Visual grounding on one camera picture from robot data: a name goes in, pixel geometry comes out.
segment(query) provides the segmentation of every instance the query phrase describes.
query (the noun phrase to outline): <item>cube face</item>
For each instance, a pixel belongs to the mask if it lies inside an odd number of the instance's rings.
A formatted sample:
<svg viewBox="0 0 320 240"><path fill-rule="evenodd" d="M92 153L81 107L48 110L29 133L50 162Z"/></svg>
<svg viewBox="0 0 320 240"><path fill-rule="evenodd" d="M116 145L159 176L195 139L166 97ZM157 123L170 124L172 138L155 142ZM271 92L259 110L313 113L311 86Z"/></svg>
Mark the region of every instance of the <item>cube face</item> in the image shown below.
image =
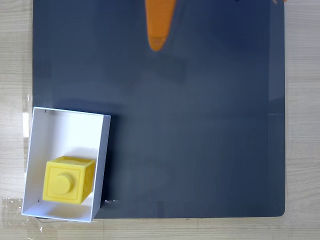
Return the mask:
<svg viewBox="0 0 320 240"><path fill-rule="evenodd" d="M92 192L92 187L94 183L95 178L95 166L96 162L92 161L91 164L85 169L84 174L84 183L83 183L83 195L82 195L82 201L84 201L88 195Z"/></svg>
<svg viewBox="0 0 320 240"><path fill-rule="evenodd" d="M92 191L95 160L58 157L45 168L43 200L81 204Z"/></svg>

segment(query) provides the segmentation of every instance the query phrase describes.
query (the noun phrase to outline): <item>gray surface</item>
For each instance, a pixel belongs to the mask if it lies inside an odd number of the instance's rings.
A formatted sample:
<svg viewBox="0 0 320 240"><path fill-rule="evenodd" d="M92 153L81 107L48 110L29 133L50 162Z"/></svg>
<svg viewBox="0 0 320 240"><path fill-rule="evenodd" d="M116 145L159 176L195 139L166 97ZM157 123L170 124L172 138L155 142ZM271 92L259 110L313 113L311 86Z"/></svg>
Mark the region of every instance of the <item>gray surface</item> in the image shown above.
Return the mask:
<svg viewBox="0 0 320 240"><path fill-rule="evenodd" d="M112 115L97 218L280 216L283 5L177 3L160 52L144 1L40 1L33 104Z"/></svg>

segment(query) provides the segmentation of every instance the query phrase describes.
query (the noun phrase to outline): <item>yellow cube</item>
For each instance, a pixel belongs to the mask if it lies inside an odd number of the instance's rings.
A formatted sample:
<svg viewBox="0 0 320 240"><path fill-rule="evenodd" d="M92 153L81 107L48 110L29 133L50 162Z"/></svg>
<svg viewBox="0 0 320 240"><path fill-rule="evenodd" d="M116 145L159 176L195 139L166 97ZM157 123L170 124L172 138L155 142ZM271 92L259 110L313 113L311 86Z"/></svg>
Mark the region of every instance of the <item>yellow cube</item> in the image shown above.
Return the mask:
<svg viewBox="0 0 320 240"><path fill-rule="evenodd" d="M91 193L96 161L61 156L45 167L43 195L45 201L81 204Z"/></svg>

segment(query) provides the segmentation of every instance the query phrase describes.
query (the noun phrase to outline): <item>white box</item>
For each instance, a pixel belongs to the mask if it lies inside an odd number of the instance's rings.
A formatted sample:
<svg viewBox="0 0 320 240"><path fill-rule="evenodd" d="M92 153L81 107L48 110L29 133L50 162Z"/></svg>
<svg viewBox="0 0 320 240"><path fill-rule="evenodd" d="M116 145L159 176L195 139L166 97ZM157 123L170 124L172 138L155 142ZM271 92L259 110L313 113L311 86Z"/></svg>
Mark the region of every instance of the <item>white box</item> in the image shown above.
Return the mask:
<svg viewBox="0 0 320 240"><path fill-rule="evenodd" d="M22 215L91 222L100 209L111 116L34 107ZM95 159L92 193L82 204L42 200L47 161Z"/></svg>

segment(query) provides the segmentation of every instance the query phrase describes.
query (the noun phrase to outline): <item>light wood surface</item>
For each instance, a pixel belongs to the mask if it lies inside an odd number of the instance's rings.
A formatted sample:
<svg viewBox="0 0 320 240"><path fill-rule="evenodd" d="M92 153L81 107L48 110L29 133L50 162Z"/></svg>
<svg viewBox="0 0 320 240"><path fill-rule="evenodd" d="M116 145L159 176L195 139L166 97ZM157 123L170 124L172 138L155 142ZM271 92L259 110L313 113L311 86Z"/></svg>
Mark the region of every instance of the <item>light wood surface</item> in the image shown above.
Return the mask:
<svg viewBox="0 0 320 240"><path fill-rule="evenodd" d="M286 211L275 218L88 224L22 217L32 16L32 0L0 0L0 239L320 239L320 0L288 0L285 7Z"/></svg>

